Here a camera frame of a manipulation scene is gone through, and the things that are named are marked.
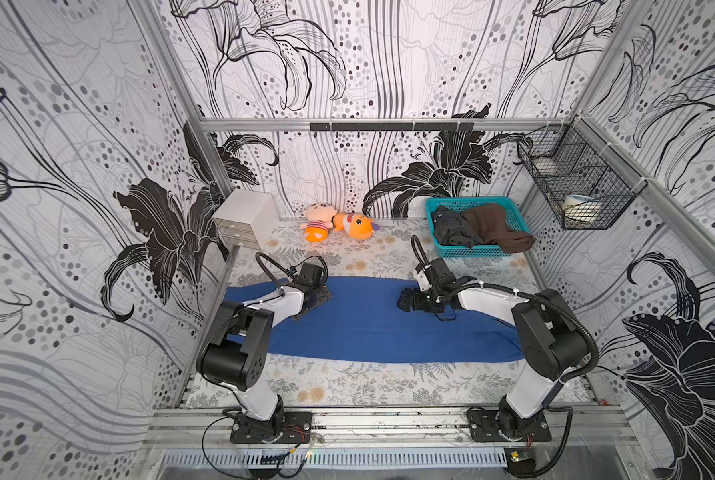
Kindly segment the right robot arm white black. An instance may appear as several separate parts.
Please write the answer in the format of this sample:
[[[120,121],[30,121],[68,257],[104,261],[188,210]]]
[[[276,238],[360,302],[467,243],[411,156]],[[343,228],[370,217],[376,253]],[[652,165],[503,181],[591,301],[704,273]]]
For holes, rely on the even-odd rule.
[[[401,292],[397,306],[405,312],[425,311],[437,317],[445,310],[485,314],[515,327],[527,365],[513,389],[493,414],[471,420],[471,435],[491,428],[507,441],[535,436],[543,414],[567,382],[599,364],[599,346],[559,292],[525,293],[473,277],[455,277],[445,260],[421,260],[415,270],[417,288]]]

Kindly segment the white mini drawer cabinet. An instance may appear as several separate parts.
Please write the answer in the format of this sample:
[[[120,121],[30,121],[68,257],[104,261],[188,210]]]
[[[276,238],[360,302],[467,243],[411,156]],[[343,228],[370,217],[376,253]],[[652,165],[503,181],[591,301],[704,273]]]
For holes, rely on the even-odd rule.
[[[223,242],[262,250],[280,223],[270,194],[235,189],[213,215]]]

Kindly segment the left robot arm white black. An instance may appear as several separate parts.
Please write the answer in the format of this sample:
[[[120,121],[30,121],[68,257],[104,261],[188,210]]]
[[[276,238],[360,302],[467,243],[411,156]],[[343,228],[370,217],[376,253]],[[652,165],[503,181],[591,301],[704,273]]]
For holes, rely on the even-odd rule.
[[[265,374],[274,328],[302,318],[331,298],[323,257],[309,257],[286,272],[287,280],[278,281],[267,295],[223,302],[196,362],[197,374],[231,390],[243,414],[259,422],[271,422],[282,410]]]

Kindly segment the brown folded garment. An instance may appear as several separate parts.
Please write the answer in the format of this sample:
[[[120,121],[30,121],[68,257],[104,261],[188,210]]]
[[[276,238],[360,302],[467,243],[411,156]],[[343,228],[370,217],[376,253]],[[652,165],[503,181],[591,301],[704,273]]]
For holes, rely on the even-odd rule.
[[[507,224],[507,210],[499,204],[475,206],[463,212],[463,217],[483,238],[483,245],[497,246],[505,254],[527,252],[535,245],[533,234],[515,230]]]

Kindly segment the orange fish plush toy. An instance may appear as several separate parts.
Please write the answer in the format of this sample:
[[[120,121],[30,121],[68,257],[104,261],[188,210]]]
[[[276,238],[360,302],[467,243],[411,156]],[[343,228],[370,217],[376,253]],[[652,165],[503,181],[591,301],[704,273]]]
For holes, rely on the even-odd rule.
[[[371,239],[375,232],[381,230],[381,226],[371,218],[355,213],[337,213],[333,218],[333,224],[336,231],[343,231],[359,241]]]

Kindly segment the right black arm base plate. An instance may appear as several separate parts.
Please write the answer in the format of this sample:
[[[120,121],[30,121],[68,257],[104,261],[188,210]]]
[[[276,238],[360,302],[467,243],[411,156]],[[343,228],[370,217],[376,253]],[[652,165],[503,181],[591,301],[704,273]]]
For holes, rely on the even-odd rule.
[[[551,441],[549,425],[541,412],[523,419],[509,409],[471,407],[465,416],[471,440],[477,443]]]

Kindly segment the blue long pants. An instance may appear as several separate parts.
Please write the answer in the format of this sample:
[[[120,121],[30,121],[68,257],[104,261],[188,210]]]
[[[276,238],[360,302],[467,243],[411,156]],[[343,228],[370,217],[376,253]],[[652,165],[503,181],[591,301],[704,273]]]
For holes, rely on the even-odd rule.
[[[409,280],[332,277],[331,297],[272,330],[269,352],[371,363],[505,363],[523,359],[515,327],[487,314],[397,307]]]

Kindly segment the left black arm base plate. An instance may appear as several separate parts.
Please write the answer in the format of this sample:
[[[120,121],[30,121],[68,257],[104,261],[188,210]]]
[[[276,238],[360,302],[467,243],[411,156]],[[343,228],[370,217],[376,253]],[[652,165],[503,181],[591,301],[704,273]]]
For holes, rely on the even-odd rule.
[[[270,420],[257,420],[246,414],[237,417],[230,441],[236,445],[308,444],[311,439],[313,413],[279,411]]]

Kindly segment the pink pig plush toy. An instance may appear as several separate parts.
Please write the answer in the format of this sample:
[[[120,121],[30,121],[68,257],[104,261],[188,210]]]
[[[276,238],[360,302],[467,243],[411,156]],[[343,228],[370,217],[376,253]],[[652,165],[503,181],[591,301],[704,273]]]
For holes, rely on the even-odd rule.
[[[304,239],[311,243],[320,243],[326,240],[334,228],[333,219],[338,210],[325,203],[313,204],[305,211],[306,223],[301,225]]]

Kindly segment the aluminium front rail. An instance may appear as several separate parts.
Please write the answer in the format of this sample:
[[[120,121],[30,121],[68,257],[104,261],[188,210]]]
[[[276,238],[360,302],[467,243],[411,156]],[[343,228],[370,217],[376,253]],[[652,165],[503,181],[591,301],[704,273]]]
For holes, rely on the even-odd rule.
[[[463,447],[473,445],[465,407],[310,407],[315,444],[339,447]],[[626,446],[637,440],[617,407],[576,405],[571,446]],[[146,433],[149,448],[226,446],[234,420],[219,409],[166,409],[156,412]]]

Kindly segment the dark grey folded garment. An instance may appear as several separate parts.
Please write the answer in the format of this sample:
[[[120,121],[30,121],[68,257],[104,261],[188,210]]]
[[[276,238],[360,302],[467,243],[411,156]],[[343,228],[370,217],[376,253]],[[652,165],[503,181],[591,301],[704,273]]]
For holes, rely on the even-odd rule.
[[[471,223],[457,211],[439,206],[432,214],[433,236],[441,246],[474,248],[483,245],[483,238],[473,230]]]

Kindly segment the teal plastic basket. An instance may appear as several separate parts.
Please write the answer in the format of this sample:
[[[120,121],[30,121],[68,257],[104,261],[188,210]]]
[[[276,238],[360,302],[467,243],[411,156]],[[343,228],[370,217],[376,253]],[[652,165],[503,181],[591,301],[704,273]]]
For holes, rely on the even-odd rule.
[[[507,197],[431,198],[425,213],[441,257],[509,256],[535,245],[517,204]]]

